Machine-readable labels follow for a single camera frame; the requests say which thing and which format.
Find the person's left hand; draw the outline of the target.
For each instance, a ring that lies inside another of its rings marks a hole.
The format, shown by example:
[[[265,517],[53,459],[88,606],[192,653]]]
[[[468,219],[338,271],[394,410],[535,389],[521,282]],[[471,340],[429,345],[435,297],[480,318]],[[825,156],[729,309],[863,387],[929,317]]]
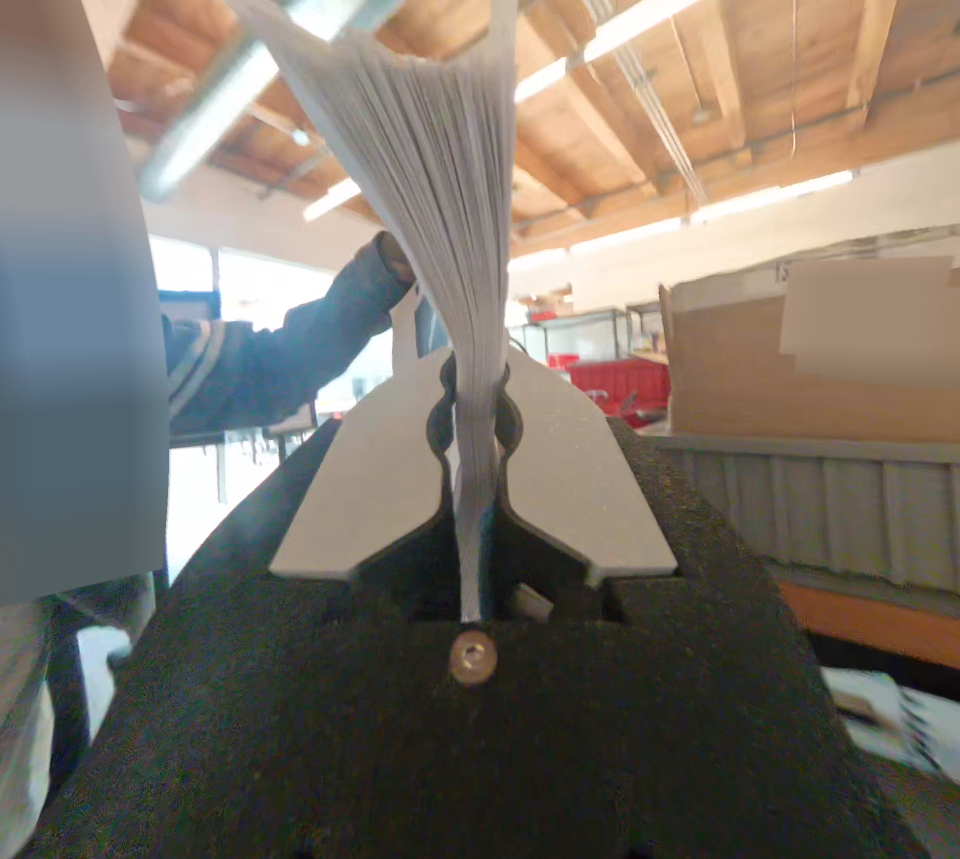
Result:
[[[393,278],[405,288],[412,286],[416,282],[416,273],[396,237],[390,232],[381,231],[375,236],[374,244]]]

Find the ceiling conduit lines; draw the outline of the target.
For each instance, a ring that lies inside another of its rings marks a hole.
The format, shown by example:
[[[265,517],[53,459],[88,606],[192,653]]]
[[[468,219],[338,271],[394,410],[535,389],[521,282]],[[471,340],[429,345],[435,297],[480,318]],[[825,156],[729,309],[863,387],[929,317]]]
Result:
[[[599,40],[601,28],[615,18],[617,0],[581,0],[581,2],[594,23],[594,39]],[[644,66],[642,54],[635,45],[638,37],[638,32],[628,33],[618,45],[606,45],[604,50],[598,50],[593,58],[587,57],[587,46],[577,47],[573,58],[567,61],[568,70],[593,65],[600,59],[612,57],[621,77],[630,87],[631,93],[645,113],[659,144],[672,161],[687,193],[692,198],[694,207],[705,206],[708,203],[706,189],[666,112],[650,73]]]

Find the white paperback book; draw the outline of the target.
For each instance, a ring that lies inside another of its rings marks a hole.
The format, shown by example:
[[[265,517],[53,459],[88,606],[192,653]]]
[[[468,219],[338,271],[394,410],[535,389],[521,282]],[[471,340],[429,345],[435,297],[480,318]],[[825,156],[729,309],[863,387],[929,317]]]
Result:
[[[490,0],[486,37],[443,62],[395,53],[363,32],[328,44],[269,0],[222,1],[264,43],[397,239],[450,340],[461,609],[479,621],[490,612],[495,424],[509,345],[518,0]]]

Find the galvanised metal ceiling duct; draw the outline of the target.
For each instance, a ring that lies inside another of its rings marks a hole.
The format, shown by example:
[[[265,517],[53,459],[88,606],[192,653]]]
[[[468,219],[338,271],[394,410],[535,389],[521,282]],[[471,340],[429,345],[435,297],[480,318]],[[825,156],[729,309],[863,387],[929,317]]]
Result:
[[[345,30],[374,33],[404,0],[270,0],[295,23],[325,41]],[[138,178],[140,194],[159,203],[220,144],[279,75],[268,49],[240,31],[205,73],[198,93],[158,139]]]

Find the red storage bin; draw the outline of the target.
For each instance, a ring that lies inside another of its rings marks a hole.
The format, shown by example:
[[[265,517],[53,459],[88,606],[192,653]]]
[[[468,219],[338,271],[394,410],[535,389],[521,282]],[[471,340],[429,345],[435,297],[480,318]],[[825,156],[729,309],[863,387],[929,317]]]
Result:
[[[578,361],[570,365],[571,384],[608,418],[640,429],[667,417],[671,396],[666,361],[631,357],[612,361]]]

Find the metal shelf rack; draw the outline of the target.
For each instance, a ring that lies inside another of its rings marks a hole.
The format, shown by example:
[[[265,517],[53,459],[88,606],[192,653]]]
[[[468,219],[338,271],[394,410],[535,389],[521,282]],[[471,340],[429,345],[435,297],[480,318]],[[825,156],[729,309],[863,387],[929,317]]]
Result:
[[[589,312],[527,313],[510,325],[511,341],[551,369],[564,371],[579,363],[627,359],[653,351],[650,329],[657,319],[637,311],[607,307]]]

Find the grey ribbed plastic crate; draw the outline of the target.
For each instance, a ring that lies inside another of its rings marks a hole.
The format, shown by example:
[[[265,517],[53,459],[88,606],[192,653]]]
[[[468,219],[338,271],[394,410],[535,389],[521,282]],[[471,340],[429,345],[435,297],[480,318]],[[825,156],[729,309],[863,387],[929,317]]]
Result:
[[[768,561],[958,594],[957,444],[645,439]]]

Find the person's left forearm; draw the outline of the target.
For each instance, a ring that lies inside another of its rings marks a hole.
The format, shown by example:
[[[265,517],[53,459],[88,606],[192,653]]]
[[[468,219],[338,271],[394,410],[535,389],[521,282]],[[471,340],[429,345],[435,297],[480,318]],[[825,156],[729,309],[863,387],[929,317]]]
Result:
[[[171,435],[279,424],[343,375],[371,339],[391,328],[391,310],[410,289],[385,267],[375,238],[322,298],[291,309],[279,328],[162,315]]]

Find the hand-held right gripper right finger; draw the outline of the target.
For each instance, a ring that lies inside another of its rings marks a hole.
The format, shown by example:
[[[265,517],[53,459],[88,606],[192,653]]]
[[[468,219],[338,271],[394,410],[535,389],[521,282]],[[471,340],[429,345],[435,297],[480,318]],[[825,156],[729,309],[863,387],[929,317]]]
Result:
[[[674,576],[677,558],[605,413],[521,350],[507,364],[503,393],[519,420],[504,456],[509,511],[591,588]]]

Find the short ceiling light strip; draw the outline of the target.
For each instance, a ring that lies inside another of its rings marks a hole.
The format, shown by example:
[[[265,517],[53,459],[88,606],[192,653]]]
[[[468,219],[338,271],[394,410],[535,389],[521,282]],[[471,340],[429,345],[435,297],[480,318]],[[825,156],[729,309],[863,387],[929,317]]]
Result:
[[[359,185],[351,178],[345,178],[334,184],[318,199],[310,203],[303,210],[303,219],[306,222],[317,221],[320,217],[342,207],[361,195]]]

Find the wood-edged table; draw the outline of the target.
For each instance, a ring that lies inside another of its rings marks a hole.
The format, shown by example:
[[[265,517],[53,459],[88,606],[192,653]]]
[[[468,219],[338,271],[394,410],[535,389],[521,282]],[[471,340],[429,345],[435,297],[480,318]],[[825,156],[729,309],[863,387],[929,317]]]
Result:
[[[959,669],[959,620],[862,596],[777,582],[798,624],[810,634]]]

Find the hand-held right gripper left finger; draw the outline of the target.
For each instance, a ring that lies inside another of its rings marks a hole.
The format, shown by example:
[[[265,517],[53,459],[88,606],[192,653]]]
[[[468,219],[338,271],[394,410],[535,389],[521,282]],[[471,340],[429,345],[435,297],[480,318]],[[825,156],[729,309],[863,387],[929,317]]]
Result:
[[[270,563],[273,575],[348,582],[442,512],[454,388],[455,357],[443,347],[345,415]]]

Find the brown cardboard box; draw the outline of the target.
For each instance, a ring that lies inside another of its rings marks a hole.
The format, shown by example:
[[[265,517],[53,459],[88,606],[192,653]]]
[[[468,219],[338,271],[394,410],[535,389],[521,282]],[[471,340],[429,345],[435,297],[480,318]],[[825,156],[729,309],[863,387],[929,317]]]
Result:
[[[948,255],[801,261],[659,289],[678,433],[956,445]]]

